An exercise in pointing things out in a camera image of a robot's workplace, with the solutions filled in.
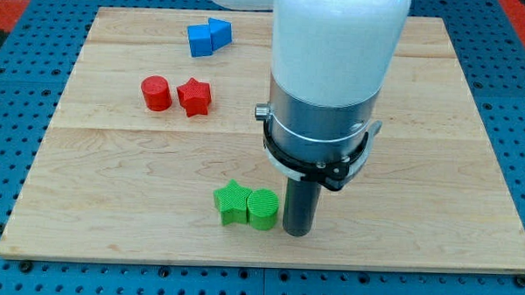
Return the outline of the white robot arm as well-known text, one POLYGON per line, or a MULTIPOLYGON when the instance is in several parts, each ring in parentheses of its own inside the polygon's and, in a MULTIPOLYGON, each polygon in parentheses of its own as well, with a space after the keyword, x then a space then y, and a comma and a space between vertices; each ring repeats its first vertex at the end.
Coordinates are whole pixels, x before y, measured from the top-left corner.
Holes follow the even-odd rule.
POLYGON ((338 161, 363 137, 411 0, 213 0, 272 10, 272 138, 288 155, 338 161))

